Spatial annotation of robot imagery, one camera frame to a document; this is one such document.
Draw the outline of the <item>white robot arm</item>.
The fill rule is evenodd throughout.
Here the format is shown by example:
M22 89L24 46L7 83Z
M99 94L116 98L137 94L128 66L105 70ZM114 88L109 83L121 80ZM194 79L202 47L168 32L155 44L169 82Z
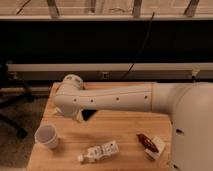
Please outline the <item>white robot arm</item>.
M171 170L213 171L213 83L143 83L87 90L73 74L54 97L56 109L75 117L81 110L167 114L172 123Z

